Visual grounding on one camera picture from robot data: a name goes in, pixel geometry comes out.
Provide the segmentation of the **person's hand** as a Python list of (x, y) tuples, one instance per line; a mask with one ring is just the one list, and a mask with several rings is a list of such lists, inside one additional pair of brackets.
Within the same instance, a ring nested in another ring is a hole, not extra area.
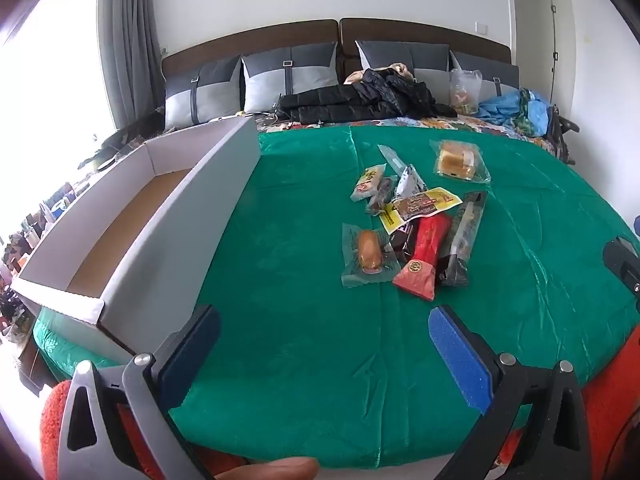
[(320, 465), (312, 457), (288, 457), (273, 462), (236, 467), (217, 474), (217, 480), (314, 480)]

